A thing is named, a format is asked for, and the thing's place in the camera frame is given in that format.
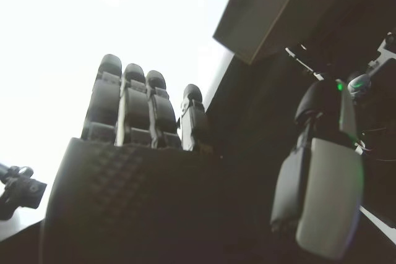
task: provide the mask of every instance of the textured palm pad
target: textured palm pad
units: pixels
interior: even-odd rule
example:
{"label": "textured palm pad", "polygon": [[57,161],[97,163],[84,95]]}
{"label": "textured palm pad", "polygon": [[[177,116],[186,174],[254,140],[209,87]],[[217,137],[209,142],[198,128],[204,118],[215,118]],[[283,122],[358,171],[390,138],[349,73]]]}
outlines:
{"label": "textured palm pad", "polygon": [[42,263],[221,263],[212,156],[73,138],[41,233]]}

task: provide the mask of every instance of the white surface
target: white surface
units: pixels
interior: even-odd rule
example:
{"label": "white surface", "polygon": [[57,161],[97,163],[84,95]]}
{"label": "white surface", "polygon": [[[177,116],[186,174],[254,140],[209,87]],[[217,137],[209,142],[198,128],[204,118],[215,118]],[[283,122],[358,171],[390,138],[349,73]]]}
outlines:
{"label": "white surface", "polygon": [[[178,116],[184,87],[194,83],[205,96],[229,54],[212,39],[226,2],[0,0],[0,162],[30,166],[52,183],[108,53],[124,67],[160,71]],[[0,223],[0,239],[44,217],[50,188],[38,210]]]}
{"label": "white surface", "polygon": [[308,252],[340,259],[358,224],[363,164],[354,150],[312,139],[304,208],[296,241]]}

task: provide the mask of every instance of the robotic hand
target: robotic hand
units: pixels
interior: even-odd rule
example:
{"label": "robotic hand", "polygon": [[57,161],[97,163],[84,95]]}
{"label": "robotic hand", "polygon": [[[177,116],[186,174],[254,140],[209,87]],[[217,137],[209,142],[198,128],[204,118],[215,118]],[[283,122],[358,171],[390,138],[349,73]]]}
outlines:
{"label": "robotic hand", "polygon": [[302,132],[282,164],[271,225],[292,233],[302,249],[339,259],[354,235],[363,194],[347,86],[339,80],[316,82],[301,100],[296,122]]}
{"label": "robotic hand", "polygon": [[0,180],[6,185],[0,197],[0,220],[11,219],[18,207],[38,208],[47,185],[31,179],[32,175],[29,167],[0,164]]}

